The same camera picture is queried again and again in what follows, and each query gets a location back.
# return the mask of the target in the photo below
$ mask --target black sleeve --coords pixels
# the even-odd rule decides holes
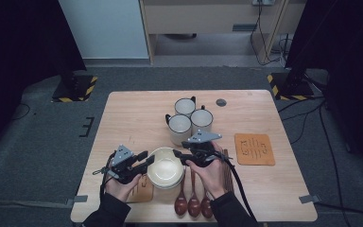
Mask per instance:
[[[94,211],[81,224],[82,227],[121,227],[130,207],[117,198],[105,194],[98,210]]]
[[[211,201],[211,208],[219,227],[258,226],[258,223],[249,216],[233,192],[228,192]]]

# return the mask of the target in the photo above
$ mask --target bowl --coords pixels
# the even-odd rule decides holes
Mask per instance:
[[[155,155],[155,161],[148,166],[147,175],[152,184],[161,189],[178,185],[184,171],[181,160],[173,153],[173,148],[157,148],[149,154],[151,155]]]

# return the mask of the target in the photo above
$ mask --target person's left hand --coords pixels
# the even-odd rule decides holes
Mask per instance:
[[[130,183],[127,184],[122,184],[116,179],[110,179],[105,185],[105,191],[118,200],[126,202],[131,190],[138,184],[141,176],[141,174],[138,174]]]

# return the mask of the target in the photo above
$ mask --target white mug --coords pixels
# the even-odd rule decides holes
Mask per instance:
[[[191,98],[184,97],[176,101],[175,103],[175,114],[184,114],[188,117],[196,109],[196,97]]]
[[[205,106],[202,105],[201,109],[195,110],[190,119],[193,123],[192,134],[195,134],[198,130],[211,131],[214,116],[211,112],[205,110]]]
[[[183,114],[170,116],[165,115],[166,124],[169,127],[170,141],[177,146],[181,146],[183,141],[187,141],[191,137],[191,120]]]

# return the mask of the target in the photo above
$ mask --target wall socket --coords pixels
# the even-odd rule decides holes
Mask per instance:
[[[252,0],[254,6],[259,6],[260,3],[262,6],[273,6],[275,5],[275,0]]]

